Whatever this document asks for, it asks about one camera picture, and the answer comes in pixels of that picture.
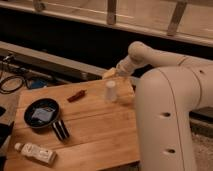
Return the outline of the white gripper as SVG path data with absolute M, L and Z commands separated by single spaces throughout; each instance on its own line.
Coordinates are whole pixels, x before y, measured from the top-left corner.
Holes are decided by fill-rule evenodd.
M 134 71 L 136 70 L 136 65 L 133 63 L 129 56 L 126 56 L 124 59 L 120 60 L 117 65 L 116 69 L 112 67 L 111 69 L 107 70 L 103 75 L 103 79 L 113 78 L 116 75 L 122 77 L 129 77 L 131 76 Z

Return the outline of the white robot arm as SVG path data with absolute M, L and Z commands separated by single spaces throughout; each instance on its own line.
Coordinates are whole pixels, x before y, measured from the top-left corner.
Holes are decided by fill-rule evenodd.
M 153 49 L 135 41 L 128 55 L 104 76 L 137 81 L 136 124 L 141 171 L 197 171 L 189 113 L 213 108 L 213 60 Z

